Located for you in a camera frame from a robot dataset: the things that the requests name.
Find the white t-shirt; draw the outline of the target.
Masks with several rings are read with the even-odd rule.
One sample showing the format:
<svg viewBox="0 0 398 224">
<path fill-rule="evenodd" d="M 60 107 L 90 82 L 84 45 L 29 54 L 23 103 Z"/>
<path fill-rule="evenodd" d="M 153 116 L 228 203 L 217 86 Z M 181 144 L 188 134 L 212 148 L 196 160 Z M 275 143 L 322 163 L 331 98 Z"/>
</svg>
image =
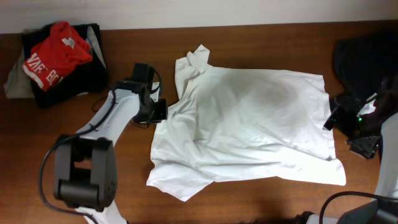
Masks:
<svg viewBox="0 0 398 224">
<path fill-rule="evenodd" d="M 185 202 L 214 182 L 279 177 L 345 185 L 321 75 L 209 64 L 199 46 L 175 62 L 178 101 L 155 128 L 146 184 Z"/>
</svg>

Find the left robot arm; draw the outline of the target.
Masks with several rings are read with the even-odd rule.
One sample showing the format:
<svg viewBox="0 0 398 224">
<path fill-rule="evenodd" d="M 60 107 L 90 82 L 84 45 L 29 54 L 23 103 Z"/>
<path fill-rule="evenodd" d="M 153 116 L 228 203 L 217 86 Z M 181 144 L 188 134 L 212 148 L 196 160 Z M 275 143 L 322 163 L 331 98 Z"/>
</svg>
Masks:
<svg viewBox="0 0 398 224">
<path fill-rule="evenodd" d="M 114 198 L 118 187 L 115 144 L 132 120 L 158 123 L 167 117 L 161 82 L 123 80 L 110 89 L 93 118 L 73 135 L 63 134 L 55 154 L 53 196 L 88 223 L 126 223 Z"/>
</svg>

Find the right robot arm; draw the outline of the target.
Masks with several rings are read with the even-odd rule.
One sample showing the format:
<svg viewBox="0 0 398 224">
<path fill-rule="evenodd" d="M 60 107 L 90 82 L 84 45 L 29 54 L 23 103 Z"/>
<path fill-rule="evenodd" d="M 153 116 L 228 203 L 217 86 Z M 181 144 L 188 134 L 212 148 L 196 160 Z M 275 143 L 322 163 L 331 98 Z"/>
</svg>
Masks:
<svg viewBox="0 0 398 224">
<path fill-rule="evenodd" d="M 291 223 L 397 223 L 397 76 L 384 80 L 369 100 L 375 110 L 359 117 L 348 143 L 367 159 L 376 156 L 375 191 L 335 193 L 320 211 L 302 212 Z"/>
</svg>

